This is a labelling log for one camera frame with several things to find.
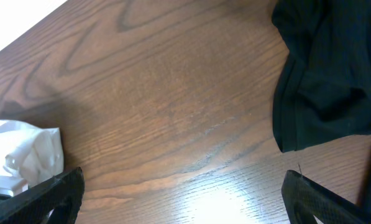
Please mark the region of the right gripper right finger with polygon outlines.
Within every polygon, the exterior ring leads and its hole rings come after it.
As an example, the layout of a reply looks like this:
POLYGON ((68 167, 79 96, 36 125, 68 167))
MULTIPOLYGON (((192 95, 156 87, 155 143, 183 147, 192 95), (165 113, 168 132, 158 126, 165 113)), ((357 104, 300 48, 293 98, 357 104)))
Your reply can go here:
POLYGON ((294 170, 286 172, 282 197, 291 224, 371 223, 371 214, 294 170))

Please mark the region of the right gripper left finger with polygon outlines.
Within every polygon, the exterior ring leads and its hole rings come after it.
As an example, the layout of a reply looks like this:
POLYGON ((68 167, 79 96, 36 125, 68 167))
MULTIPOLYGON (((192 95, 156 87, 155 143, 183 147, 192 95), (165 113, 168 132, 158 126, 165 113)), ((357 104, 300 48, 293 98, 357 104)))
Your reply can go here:
POLYGON ((0 202, 0 223, 74 223, 85 180, 80 167, 0 202))

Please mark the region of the white t-shirt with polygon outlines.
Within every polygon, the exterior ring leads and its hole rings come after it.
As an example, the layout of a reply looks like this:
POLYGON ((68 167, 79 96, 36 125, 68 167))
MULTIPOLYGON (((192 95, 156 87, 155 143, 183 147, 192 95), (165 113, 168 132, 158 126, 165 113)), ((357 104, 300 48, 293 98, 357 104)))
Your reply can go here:
POLYGON ((0 119, 0 195, 14 197, 63 170, 59 128, 0 119))

